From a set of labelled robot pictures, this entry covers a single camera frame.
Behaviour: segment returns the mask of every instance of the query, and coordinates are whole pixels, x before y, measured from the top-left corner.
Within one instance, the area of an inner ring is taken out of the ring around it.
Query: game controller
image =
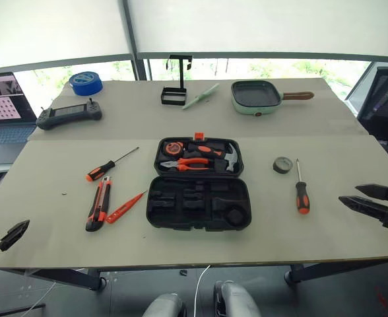
[[[61,124],[79,120],[100,120],[102,111],[99,103],[91,98],[85,104],[76,104],[70,107],[46,109],[36,120],[36,125],[43,130],[49,130]]]

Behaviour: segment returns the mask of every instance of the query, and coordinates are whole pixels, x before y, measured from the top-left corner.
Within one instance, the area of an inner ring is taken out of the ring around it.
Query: tool case
[[[238,178],[242,156],[234,140],[205,139],[202,133],[162,139],[154,168],[159,177],[150,184],[146,210],[154,227],[222,231],[250,224],[247,186]]]

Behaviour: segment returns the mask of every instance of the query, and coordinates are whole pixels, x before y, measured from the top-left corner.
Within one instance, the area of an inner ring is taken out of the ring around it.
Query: floor
[[[101,293],[57,284],[42,301],[47,306],[26,316],[141,317],[158,295],[177,293],[192,317],[195,287],[203,270],[188,269],[187,276],[178,269],[103,273],[108,285]],[[381,304],[388,305],[388,264],[302,282],[294,288],[284,282],[287,270],[284,266],[210,268],[199,287],[197,317],[214,317],[214,282],[228,279],[250,292],[263,316],[388,316]],[[0,310],[34,304],[51,284],[0,271]]]

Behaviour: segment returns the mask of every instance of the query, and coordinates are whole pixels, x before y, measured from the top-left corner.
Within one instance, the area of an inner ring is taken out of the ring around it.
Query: laptop screen
[[[0,73],[0,123],[31,123],[36,116],[14,74]]]

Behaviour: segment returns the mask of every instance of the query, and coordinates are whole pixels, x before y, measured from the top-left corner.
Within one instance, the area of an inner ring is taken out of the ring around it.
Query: cable
[[[40,299],[38,301],[36,301],[36,304],[34,304],[33,306],[31,306],[31,308],[29,310],[27,310],[24,314],[21,315],[21,317],[24,317],[25,315],[27,315],[39,302],[42,301],[42,299],[44,299],[49,293],[50,291],[53,289],[53,286],[56,285],[56,282],[53,282],[53,284],[51,285],[51,287],[46,291],[46,293],[44,293],[44,295],[42,297],[40,297]]]
[[[210,266],[206,267],[206,269],[202,272],[202,274],[200,274],[199,281],[197,282],[197,288],[195,289],[195,296],[194,296],[194,317],[195,317],[195,314],[197,312],[197,293],[199,291],[200,281],[201,281],[201,278],[203,277],[203,274],[206,273],[206,271],[209,269],[209,267]]]

